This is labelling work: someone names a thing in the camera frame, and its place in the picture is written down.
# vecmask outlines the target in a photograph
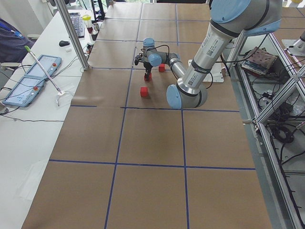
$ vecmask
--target silver robot arm tube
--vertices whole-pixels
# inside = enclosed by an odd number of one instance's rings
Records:
[[[167,89],[168,104],[177,109],[203,105],[207,91],[202,82],[228,42],[242,30],[247,36],[274,32],[281,9],[282,0],[213,0],[208,32],[192,64],[186,70],[181,62],[170,65],[179,79]]]

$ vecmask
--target white table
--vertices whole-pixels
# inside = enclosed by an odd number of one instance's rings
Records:
[[[47,28],[36,41],[32,51],[36,56],[54,55],[62,58],[58,71],[67,66],[76,57],[72,44],[59,46],[60,40],[70,40],[61,16],[57,13]],[[94,43],[86,31],[80,38],[81,46]],[[28,54],[23,62],[33,64]],[[11,79],[18,81],[24,75],[22,68],[15,71]],[[73,65],[57,76],[54,81],[62,90],[76,91],[81,79],[81,63]],[[9,80],[6,87],[16,83]],[[2,90],[0,98],[5,98],[9,91]],[[7,114],[23,120],[64,120],[72,99],[64,95],[60,106],[55,103],[57,91],[51,82],[46,82],[38,97],[29,107],[19,108]],[[21,122],[0,116],[0,228],[20,229],[28,214],[44,169],[53,150],[63,122]]]

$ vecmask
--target metal frame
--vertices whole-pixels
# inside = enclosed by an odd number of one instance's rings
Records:
[[[81,43],[77,37],[76,31],[74,29],[74,26],[72,24],[72,21],[70,19],[70,15],[69,12],[66,8],[66,4],[64,2],[64,0],[55,0],[57,9],[61,15],[61,18],[63,20],[63,23],[67,29],[68,35],[71,39],[72,45],[76,51],[76,54],[81,62],[81,65],[83,67],[84,70],[87,70],[89,65],[88,65],[88,61],[87,58],[83,52],[83,49],[81,47]]]
[[[248,94],[251,107],[254,111],[254,121],[256,122],[257,129],[260,130],[265,146],[267,148],[268,156],[270,158],[273,171],[277,180],[277,183],[280,187],[282,196],[285,200],[286,208],[289,212],[291,222],[295,229],[302,229],[302,223],[298,217],[298,213],[294,207],[294,203],[291,200],[290,193],[288,186],[286,185],[285,178],[282,174],[281,168],[278,164],[276,152],[274,151],[272,144],[270,142],[269,133],[267,132],[264,121],[272,115],[274,112],[274,109],[278,108],[282,102],[285,101],[286,98],[290,96],[290,94],[295,90],[298,89],[299,93],[301,94],[302,98],[305,101],[305,85],[300,80],[302,76],[305,74],[305,67],[303,66],[298,72],[295,69],[289,68],[289,65],[291,64],[286,54],[283,52],[281,46],[277,42],[275,36],[273,34],[268,35],[271,43],[277,50],[279,57],[282,61],[282,63],[286,67],[286,70],[288,71],[290,75],[290,79],[284,84],[284,86],[280,89],[280,91],[276,94],[276,96],[273,99],[273,103],[270,103],[267,107],[265,107],[262,111],[259,111],[256,100],[252,94],[251,86],[247,80],[247,77],[245,75],[245,72],[242,70],[240,65],[236,65],[236,69],[240,72],[241,78],[243,80],[243,83],[245,85],[246,92]],[[240,34],[240,36],[237,38],[235,42],[235,47],[231,50],[228,61],[234,61],[237,58],[237,55],[242,50],[244,44],[246,42],[246,37],[243,35],[243,33]]]

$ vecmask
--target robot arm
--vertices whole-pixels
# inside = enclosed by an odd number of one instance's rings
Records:
[[[152,38],[144,40],[135,64],[144,63],[145,75],[161,63],[169,65],[178,80],[167,89],[168,104],[176,109],[199,107],[207,99],[202,82],[229,41],[243,30],[245,36],[274,32],[280,26],[281,11],[282,0],[213,0],[207,35],[187,69],[177,54],[158,52]]]

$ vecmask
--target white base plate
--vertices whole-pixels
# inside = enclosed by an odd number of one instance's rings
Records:
[[[287,48],[291,45],[294,44],[296,40],[282,40],[283,45]],[[305,56],[305,52],[299,52],[295,48],[287,48],[287,51],[289,52],[290,55],[292,56]]]
[[[213,82],[218,82],[218,83],[223,83],[224,82],[224,77],[223,74],[221,72],[221,64],[220,63],[215,63],[211,73],[213,75]],[[212,81],[212,77],[210,74],[207,74],[207,76],[205,77],[205,79],[203,80],[203,82],[211,82]]]

